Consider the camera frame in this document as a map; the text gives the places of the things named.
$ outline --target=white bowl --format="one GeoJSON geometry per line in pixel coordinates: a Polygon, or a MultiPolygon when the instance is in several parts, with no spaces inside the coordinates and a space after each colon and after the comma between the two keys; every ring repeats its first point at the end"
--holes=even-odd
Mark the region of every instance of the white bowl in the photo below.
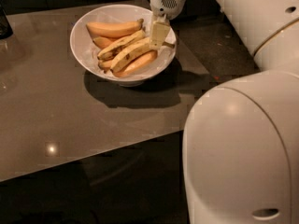
{"type": "MultiPolygon", "coordinates": [[[[99,7],[81,17],[72,29],[70,36],[70,46],[77,61],[88,71],[96,76],[121,86],[137,86],[145,80],[155,77],[161,73],[174,59],[176,48],[161,47],[158,50],[158,57],[151,64],[143,67],[128,77],[114,77],[111,72],[102,71],[97,65],[97,53],[100,51],[92,41],[86,28],[89,21],[101,22],[124,22],[144,19],[146,35],[150,34],[151,11],[143,7],[131,5],[110,5],[99,7]]],[[[166,41],[176,44],[176,36],[171,29],[166,41]]]]}

